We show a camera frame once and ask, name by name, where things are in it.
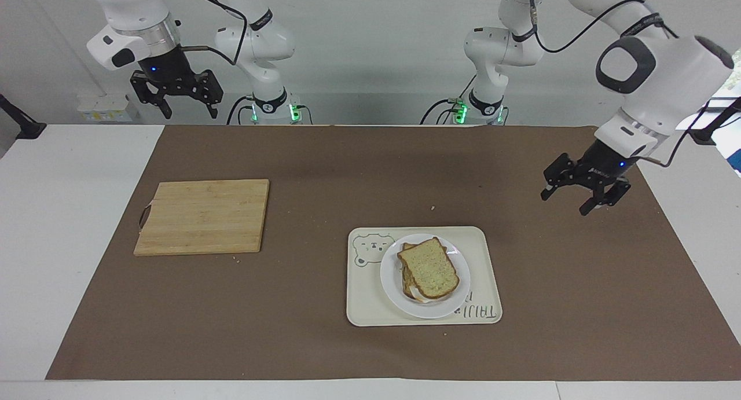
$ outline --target green indicator light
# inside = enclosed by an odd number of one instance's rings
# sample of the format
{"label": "green indicator light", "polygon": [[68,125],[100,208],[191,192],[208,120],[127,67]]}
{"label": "green indicator light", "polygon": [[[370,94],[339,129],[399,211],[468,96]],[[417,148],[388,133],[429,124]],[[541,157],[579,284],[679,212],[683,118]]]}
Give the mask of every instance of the green indicator light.
{"label": "green indicator light", "polygon": [[289,104],[288,106],[291,107],[291,119],[293,119],[294,122],[301,119],[301,113],[296,111],[296,107],[294,107],[293,104]]}
{"label": "green indicator light", "polygon": [[502,107],[500,109],[500,115],[497,118],[497,125],[499,126],[505,126],[507,125],[507,120],[509,119],[509,108],[508,107]]}
{"label": "green indicator light", "polygon": [[461,104],[461,109],[458,110],[458,115],[456,115],[456,123],[464,124],[466,113],[468,113],[468,107],[466,107],[466,105]]}

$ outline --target white wall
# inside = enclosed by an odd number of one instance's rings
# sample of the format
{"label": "white wall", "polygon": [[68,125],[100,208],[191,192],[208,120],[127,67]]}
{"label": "white wall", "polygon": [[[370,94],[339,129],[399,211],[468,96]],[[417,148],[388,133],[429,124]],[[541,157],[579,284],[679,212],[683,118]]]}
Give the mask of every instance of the white wall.
{"label": "white wall", "polygon": [[[312,107],[317,123],[416,123],[429,104],[458,95],[471,77],[473,65],[463,53],[466,33],[500,25],[500,0],[269,1],[298,44],[296,55],[278,66],[288,86]],[[741,46],[741,27],[735,25],[741,0],[649,1],[680,34],[703,34],[731,51]],[[100,88],[131,93],[128,78],[135,65],[106,71],[85,49],[104,25],[93,0],[0,2],[0,91],[26,112],[51,123],[77,123],[77,94],[98,94]],[[238,23],[202,0],[166,2],[182,20],[187,44],[211,43],[217,28]],[[551,47],[564,44],[589,20],[566,0],[546,0],[540,9],[541,33]],[[606,120],[620,97],[596,83],[594,69],[614,39],[598,25],[537,67],[508,71],[510,123]],[[250,90],[245,77],[214,54],[190,53],[190,61],[197,71],[212,68],[230,98]],[[212,123],[200,104],[183,98],[170,103],[173,123]],[[165,122],[157,109],[138,106],[145,123]]]}
{"label": "white wall", "polygon": [[16,136],[16,131],[13,125],[13,121],[11,121],[10,118],[4,118],[0,115],[0,157],[2,157],[5,152],[10,149],[11,144],[13,144],[13,139]]}

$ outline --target black stand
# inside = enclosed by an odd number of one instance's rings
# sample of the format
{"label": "black stand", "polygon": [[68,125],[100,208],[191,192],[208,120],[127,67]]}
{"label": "black stand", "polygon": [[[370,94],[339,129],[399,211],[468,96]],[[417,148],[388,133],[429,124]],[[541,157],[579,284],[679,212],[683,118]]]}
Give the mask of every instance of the black stand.
{"label": "black stand", "polygon": [[10,115],[21,127],[21,133],[16,136],[17,140],[35,140],[46,128],[45,123],[36,122],[34,118],[26,115],[26,112],[23,112],[8,102],[8,99],[5,99],[5,96],[2,94],[0,94],[0,109]]}
{"label": "black stand", "polygon": [[741,112],[741,97],[738,97],[730,107],[727,107],[723,112],[721,112],[720,115],[710,123],[710,125],[703,129],[691,129],[690,136],[696,144],[701,146],[715,146],[713,133],[715,133],[717,129],[723,126],[725,121],[729,120],[737,112]]}

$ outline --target brown table mat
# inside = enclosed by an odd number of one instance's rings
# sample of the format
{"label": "brown table mat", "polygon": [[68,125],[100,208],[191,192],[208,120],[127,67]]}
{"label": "brown table mat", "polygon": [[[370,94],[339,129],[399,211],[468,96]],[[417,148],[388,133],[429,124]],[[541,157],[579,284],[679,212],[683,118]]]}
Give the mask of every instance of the brown table mat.
{"label": "brown table mat", "polygon": [[[47,378],[741,380],[741,347],[639,170],[587,218],[585,189],[541,202],[544,168],[592,141],[590,128],[167,126]],[[242,178],[270,179],[262,252],[133,256],[161,181]],[[466,225],[487,236],[500,323],[347,321],[350,231]]]}

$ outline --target white table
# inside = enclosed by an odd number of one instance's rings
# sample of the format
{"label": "white table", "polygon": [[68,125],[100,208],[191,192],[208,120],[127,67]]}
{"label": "white table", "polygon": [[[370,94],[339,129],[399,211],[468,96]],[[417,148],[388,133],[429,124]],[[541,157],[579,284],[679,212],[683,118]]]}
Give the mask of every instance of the white table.
{"label": "white table", "polygon": [[[0,399],[741,398],[741,381],[43,381],[161,133],[52,125],[0,159]],[[740,339],[741,179],[690,141],[669,170],[641,170]]]}

